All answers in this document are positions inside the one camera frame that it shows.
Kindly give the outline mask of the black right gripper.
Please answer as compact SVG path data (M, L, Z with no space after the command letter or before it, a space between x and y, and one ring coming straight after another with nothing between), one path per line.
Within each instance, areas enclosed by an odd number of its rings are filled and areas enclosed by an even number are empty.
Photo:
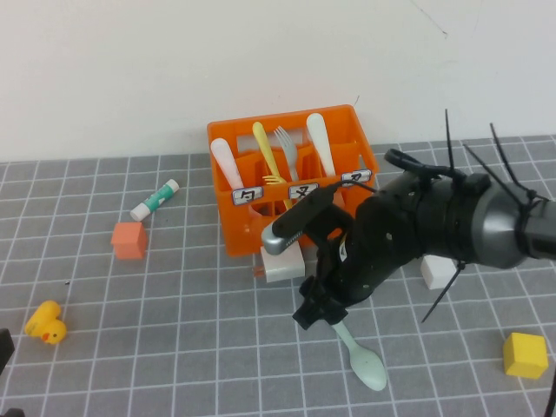
M317 245L316 273L300 286L303 300L293 319L304 330L317 321L335 325L400 267L400 211L359 207L355 216L338 207L311 221Z

